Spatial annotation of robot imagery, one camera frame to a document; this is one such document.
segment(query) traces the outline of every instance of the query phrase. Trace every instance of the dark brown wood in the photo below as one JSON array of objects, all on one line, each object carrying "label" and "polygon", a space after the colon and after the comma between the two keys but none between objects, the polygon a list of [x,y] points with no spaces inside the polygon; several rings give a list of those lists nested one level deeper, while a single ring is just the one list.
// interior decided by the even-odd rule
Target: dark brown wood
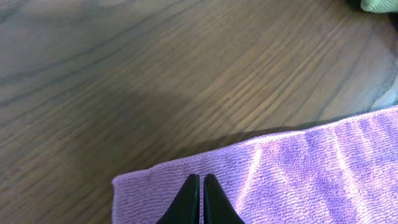
[{"label": "dark brown wood", "polygon": [[113,177],[397,104],[336,0],[0,0],[1,223],[107,223]]}]

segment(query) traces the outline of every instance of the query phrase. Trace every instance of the cloth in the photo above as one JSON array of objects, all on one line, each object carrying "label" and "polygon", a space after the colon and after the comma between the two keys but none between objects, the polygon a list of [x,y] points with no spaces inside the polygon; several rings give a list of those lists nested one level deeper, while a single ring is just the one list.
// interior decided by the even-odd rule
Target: cloth
[{"label": "cloth", "polygon": [[398,12],[398,0],[362,0],[361,7],[368,12]]},{"label": "cloth", "polygon": [[192,173],[201,220],[212,173],[246,224],[398,223],[398,107],[120,175],[113,222],[155,223]]}]

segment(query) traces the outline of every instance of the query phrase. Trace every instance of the tabletop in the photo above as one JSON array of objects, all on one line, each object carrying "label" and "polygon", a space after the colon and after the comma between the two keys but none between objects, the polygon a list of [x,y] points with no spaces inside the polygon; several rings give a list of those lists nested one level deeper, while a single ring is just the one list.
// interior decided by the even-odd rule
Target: tabletop
[{"label": "tabletop", "polygon": [[0,0],[1,223],[109,223],[113,177],[397,104],[335,0]]}]

